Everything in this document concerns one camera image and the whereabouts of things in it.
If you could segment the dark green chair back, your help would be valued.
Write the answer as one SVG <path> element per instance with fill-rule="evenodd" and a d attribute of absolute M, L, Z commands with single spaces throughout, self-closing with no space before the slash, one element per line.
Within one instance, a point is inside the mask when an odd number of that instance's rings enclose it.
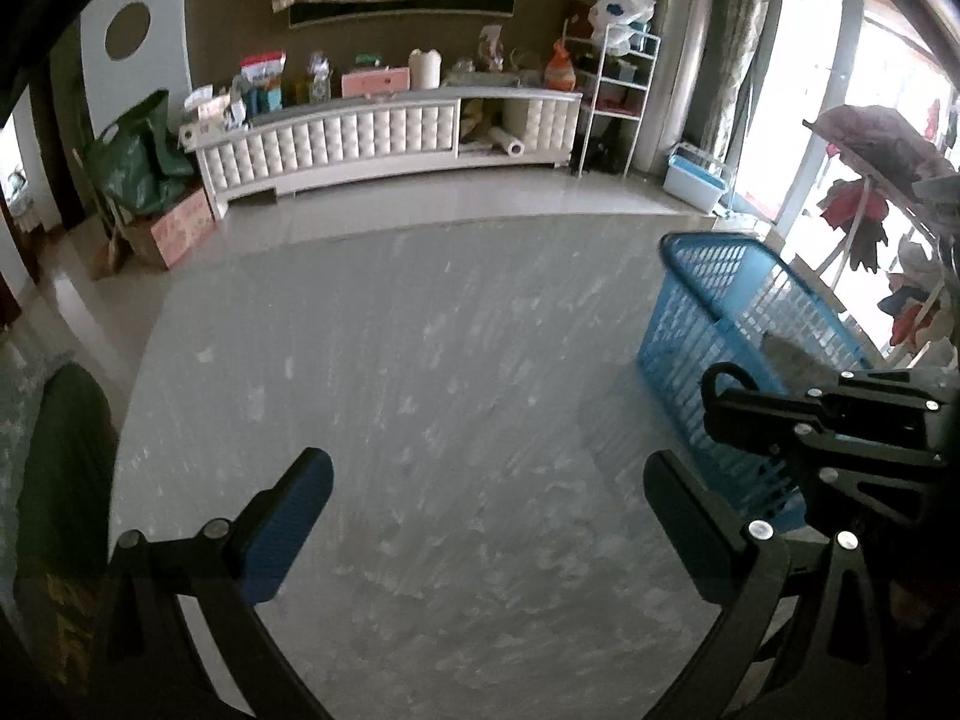
<path fill-rule="evenodd" d="M 73 695 L 88 689 L 117 445 L 93 374 L 59 367 L 44 385 L 16 504 L 13 594 L 32 661 Z"/>

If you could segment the pink cardboard box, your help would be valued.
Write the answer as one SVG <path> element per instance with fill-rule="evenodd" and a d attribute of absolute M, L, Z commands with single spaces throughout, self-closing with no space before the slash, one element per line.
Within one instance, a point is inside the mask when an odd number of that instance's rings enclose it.
<path fill-rule="evenodd" d="M 166 213 L 127 223 L 124 239 L 135 257 L 148 265 L 169 270 L 202 242 L 213 227 L 215 216 L 205 188 L 197 187 Z"/>

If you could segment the light blue plastic tub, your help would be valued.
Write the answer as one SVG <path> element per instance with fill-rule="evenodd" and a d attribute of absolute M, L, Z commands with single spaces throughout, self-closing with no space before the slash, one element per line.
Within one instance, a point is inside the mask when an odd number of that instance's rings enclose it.
<path fill-rule="evenodd" d="M 674 199 L 711 215 L 729 193 L 726 169 L 711 154 L 690 143 L 680 142 L 667 156 L 662 188 Z"/>

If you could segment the white paper roll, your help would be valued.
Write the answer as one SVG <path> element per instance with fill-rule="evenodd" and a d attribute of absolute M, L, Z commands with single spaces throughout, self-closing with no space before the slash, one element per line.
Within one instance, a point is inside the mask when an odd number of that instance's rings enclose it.
<path fill-rule="evenodd" d="M 519 156 L 523 156 L 524 154 L 523 142 L 521 142 L 519 138 L 514 137 L 514 135 L 511 135 L 511 133 L 506 132 L 504 128 L 490 127 L 487 137 L 496 148 L 500 148 L 501 151 L 510 158 L 519 158 Z"/>

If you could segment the clothes drying rack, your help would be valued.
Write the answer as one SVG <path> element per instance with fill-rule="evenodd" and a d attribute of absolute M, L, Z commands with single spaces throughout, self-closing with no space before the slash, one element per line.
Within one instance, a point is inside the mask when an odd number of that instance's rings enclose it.
<path fill-rule="evenodd" d="M 953 239 L 921 192 L 957 167 L 891 107 L 840 104 L 807 128 L 841 167 L 815 204 L 839 236 L 815 273 L 893 366 L 955 361 L 958 298 L 937 250 Z"/>

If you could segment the white metal shelf rack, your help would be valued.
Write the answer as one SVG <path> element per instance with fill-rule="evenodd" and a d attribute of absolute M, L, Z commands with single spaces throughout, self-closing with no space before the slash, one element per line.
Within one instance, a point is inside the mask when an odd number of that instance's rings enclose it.
<path fill-rule="evenodd" d="M 566 18 L 563 44 L 581 94 L 574 137 L 574 172 L 626 176 L 640 141 L 649 93 L 658 70 L 661 38 L 647 23 L 608 25 L 600 43 L 587 34 L 584 16 Z"/>

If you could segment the white plastic bag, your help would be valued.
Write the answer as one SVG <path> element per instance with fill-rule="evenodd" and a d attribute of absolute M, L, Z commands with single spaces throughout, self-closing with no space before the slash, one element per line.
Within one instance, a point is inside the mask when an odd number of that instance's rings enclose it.
<path fill-rule="evenodd" d="M 597 0 L 587 19 L 594 46 L 613 47 L 630 43 L 631 34 L 654 16 L 656 0 Z"/>

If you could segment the white plastic jug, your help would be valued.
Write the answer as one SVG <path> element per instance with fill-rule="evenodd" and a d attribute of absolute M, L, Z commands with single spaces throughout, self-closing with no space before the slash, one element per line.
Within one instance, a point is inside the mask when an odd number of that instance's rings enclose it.
<path fill-rule="evenodd" d="M 427 91 L 441 86 L 443 55 L 438 50 L 413 49 L 407 62 L 412 91 Z"/>

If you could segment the grey folded cloth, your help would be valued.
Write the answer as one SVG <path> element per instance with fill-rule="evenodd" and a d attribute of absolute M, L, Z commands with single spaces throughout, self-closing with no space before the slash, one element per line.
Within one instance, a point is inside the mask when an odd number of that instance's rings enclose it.
<path fill-rule="evenodd" d="M 832 366 L 775 333 L 763 335 L 760 349 L 766 364 L 788 394 L 804 395 L 811 388 L 835 385 L 838 380 L 838 372 Z"/>

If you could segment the orange bag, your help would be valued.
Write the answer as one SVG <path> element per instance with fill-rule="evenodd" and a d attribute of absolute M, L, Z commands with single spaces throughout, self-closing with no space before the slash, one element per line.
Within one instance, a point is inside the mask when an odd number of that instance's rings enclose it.
<path fill-rule="evenodd" d="M 544 87 L 551 91 L 571 93 L 576 89 L 577 84 L 576 70 L 574 70 L 569 50 L 563 41 L 556 41 L 553 44 L 553 54 L 544 68 Z"/>

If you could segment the grey curtain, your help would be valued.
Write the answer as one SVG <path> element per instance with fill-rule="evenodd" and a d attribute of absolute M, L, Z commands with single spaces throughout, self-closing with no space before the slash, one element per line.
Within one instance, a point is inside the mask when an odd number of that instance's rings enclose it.
<path fill-rule="evenodd" d="M 716 88 L 703 130 L 703 149 L 726 163 L 731 148 L 737 98 L 754 60 L 770 0 L 727 0 L 722 20 L 722 46 Z"/>

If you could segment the blue plastic laundry basket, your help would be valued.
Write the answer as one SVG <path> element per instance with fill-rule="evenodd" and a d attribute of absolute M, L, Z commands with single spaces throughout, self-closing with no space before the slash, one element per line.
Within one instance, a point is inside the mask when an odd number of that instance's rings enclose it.
<path fill-rule="evenodd" d="M 784 466 L 715 442 L 704 429 L 700 383 L 716 362 L 742 367 L 765 392 L 787 394 L 761 354 L 765 333 L 835 371 L 880 364 L 872 341 L 776 252 L 735 232 L 672 232 L 659 241 L 664 281 L 638 367 L 690 450 L 708 489 L 736 514 L 780 532 L 805 527 L 805 505 Z"/>

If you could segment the green plastic bag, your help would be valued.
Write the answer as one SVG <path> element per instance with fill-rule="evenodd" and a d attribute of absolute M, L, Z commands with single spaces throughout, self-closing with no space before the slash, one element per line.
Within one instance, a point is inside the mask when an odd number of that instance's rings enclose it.
<path fill-rule="evenodd" d="M 167 128 L 169 91 L 156 89 L 108 125 L 83 163 L 106 199 L 133 216 L 162 215 L 194 183 L 195 167 Z"/>

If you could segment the pink storage box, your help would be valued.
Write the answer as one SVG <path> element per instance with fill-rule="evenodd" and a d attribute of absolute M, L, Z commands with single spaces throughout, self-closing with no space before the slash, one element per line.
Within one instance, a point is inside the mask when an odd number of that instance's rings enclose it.
<path fill-rule="evenodd" d="M 363 68 L 343 73 L 343 98 L 379 98 L 410 89 L 409 67 Z"/>

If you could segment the white tufted TV cabinet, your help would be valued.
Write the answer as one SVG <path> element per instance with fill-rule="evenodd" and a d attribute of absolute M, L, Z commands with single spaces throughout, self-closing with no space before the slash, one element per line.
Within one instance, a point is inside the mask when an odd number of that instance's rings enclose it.
<path fill-rule="evenodd" d="M 263 192 L 293 195 L 474 167 L 565 167 L 579 109 L 578 93 L 441 86 L 259 115 L 231 132 L 195 138 L 194 154 L 221 220 L 231 203 Z M 490 127 L 519 138 L 523 156 L 496 148 L 487 137 Z"/>

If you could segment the red white snack box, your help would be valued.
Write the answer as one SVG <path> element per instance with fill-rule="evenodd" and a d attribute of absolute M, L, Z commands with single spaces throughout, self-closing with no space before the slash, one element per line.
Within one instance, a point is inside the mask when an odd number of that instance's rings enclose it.
<path fill-rule="evenodd" d="M 239 75 L 254 86 L 274 85 L 283 75 L 286 54 L 281 50 L 265 54 L 247 55 L 241 60 Z"/>

